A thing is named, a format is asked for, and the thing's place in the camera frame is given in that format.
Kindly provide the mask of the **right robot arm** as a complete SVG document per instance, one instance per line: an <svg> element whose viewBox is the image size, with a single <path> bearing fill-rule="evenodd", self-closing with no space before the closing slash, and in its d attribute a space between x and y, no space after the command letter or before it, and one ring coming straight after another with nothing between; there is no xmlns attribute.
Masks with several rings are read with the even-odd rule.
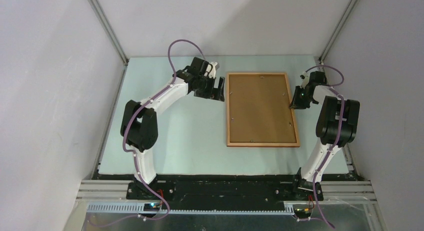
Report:
<svg viewBox="0 0 424 231"><path fill-rule="evenodd" d="M307 162L298 169L290 187L295 199L304 200L318 190L324 170L335 154L355 139L360 102L338 93L328 84L323 71L310 68L300 77L302 83L296 86L289 108L305 110L311 104L321 106L315 128L316 145Z"/></svg>

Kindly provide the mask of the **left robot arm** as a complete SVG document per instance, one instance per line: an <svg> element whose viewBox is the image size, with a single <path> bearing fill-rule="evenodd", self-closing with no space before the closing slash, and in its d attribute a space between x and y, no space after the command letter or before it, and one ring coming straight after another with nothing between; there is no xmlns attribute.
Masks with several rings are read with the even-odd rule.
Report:
<svg viewBox="0 0 424 231"><path fill-rule="evenodd" d="M120 128L122 148L134 158L134 176L141 182L138 192L145 199L153 199L158 193L158 185L152 182L157 176L152 148L159 137L159 115L189 94L223 102L225 78L216 76L219 66L215 61L194 57L190 65L173 70L172 78L159 92L126 103Z"/></svg>

